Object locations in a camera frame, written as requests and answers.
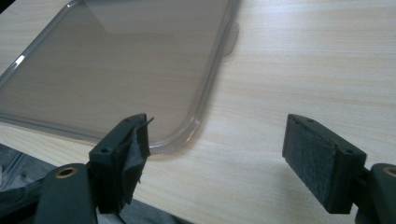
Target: black foam pad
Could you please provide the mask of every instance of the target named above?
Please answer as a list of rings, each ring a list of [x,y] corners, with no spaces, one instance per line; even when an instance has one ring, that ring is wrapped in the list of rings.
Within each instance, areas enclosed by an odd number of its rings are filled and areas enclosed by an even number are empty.
[[[282,155],[329,213],[350,212],[349,191],[363,172],[363,151],[312,119],[289,115]]]

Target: wooden table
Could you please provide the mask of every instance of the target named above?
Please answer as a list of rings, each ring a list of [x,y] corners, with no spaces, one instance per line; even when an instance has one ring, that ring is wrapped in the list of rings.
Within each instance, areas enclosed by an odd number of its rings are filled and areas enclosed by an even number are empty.
[[[18,0],[0,15],[0,72],[68,0]],[[198,133],[151,157],[135,197],[198,223],[353,223],[328,215],[281,156],[289,113],[396,163],[396,2],[242,2]],[[90,146],[0,125],[0,143],[55,165]]]

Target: screw hole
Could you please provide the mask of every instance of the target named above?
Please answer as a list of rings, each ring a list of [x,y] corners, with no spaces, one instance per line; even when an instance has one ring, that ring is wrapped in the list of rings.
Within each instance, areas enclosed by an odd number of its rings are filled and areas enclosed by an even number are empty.
[[[108,153],[110,152],[110,149],[106,148],[102,148],[102,150],[100,150],[102,153]]]
[[[59,171],[56,174],[56,177],[57,178],[67,178],[67,177],[75,174],[77,172],[77,170],[78,169],[75,167],[66,167],[66,168],[62,169],[61,171]]]
[[[353,153],[353,151],[351,149],[344,149],[344,152],[347,153],[347,154],[352,154]]]
[[[384,171],[385,171],[385,173],[387,173],[388,175],[391,175],[391,176],[396,177],[396,168],[388,166],[388,167],[385,167],[385,168],[384,168]]]

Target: light wood grain surface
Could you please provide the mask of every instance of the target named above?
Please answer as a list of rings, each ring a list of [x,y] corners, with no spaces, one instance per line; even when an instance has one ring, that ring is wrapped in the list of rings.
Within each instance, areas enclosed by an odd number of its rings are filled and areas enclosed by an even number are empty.
[[[67,0],[18,0],[0,15],[0,72]],[[135,197],[197,223],[353,223],[328,215],[281,157],[286,117],[316,119],[396,163],[396,2],[242,2],[198,133],[149,159]],[[8,125],[0,143],[55,165],[91,147]]]

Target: transparent plastic tray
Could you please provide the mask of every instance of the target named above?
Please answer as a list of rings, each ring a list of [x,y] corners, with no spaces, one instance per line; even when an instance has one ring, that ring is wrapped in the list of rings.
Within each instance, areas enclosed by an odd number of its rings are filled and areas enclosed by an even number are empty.
[[[186,142],[205,108],[237,0],[77,0],[0,77],[0,120],[96,143],[154,117],[150,150]]]

